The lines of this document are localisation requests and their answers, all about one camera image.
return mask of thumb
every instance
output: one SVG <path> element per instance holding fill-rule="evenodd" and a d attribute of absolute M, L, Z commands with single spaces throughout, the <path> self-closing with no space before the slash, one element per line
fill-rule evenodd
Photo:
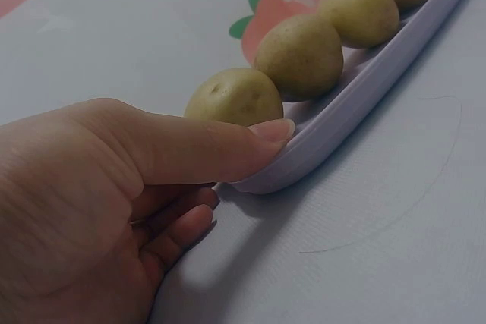
<path fill-rule="evenodd" d="M 113 100 L 70 108 L 92 131 L 116 139 L 109 145 L 122 146 L 115 152 L 129 155 L 145 184 L 241 180 L 270 163 L 295 131 L 286 119 L 241 127 L 147 113 Z"/>

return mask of purple tray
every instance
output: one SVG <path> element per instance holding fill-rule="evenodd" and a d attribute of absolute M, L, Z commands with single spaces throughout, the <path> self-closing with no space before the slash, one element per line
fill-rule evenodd
<path fill-rule="evenodd" d="M 341 81 L 316 102 L 286 104 L 297 124 L 294 139 L 257 174 L 232 184 L 248 193 L 272 193 L 294 184 L 320 165 L 398 80 L 459 0 L 428 0 L 402 19 L 402 29 L 372 50 L 344 49 Z"/>

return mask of fingernail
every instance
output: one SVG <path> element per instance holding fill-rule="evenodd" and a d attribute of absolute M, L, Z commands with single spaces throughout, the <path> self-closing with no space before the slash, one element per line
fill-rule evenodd
<path fill-rule="evenodd" d="M 290 119 L 265 121 L 248 127 L 256 136 L 269 142 L 284 142 L 290 140 L 295 132 L 295 123 Z"/>

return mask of hand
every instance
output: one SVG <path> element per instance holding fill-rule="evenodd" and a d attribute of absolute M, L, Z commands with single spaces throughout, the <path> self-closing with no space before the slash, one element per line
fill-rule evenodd
<path fill-rule="evenodd" d="M 205 184 L 255 173 L 293 131 L 104 99 L 0 127 L 0 322 L 144 322 L 212 224 Z"/>

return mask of finger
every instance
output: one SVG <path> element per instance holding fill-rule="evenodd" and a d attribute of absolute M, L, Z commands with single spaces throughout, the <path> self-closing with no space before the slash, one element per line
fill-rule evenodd
<path fill-rule="evenodd" d="M 185 250 L 208 231 L 212 220 L 213 210 L 209 206 L 197 206 L 142 248 L 140 261 L 154 290 L 159 286 L 164 273 L 174 265 Z"/>
<path fill-rule="evenodd" d="M 144 219 L 158 210 L 168 206 L 171 202 L 191 191 L 202 187 L 212 187 L 213 184 L 189 185 L 152 185 L 146 186 L 139 197 L 133 200 L 133 210 L 130 221 Z"/>
<path fill-rule="evenodd" d="M 215 209 L 218 202 L 219 199 L 216 191 L 210 188 L 202 188 L 184 195 L 177 202 L 167 206 L 161 212 L 158 212 L 147 220 L 137 223 L 133 227 L 138 246 L 142 247 L 150 242 L 161 231 L 196 206 L 206 205 L 211 209 Z"/>
<path fill-rule="evenodd" d="M 293 135 L 288 120 L 250 128 L 142 112 L 96 100 L 69 107 L 145 184 L 200 184 L 245 178 L 270 163 Z"/>

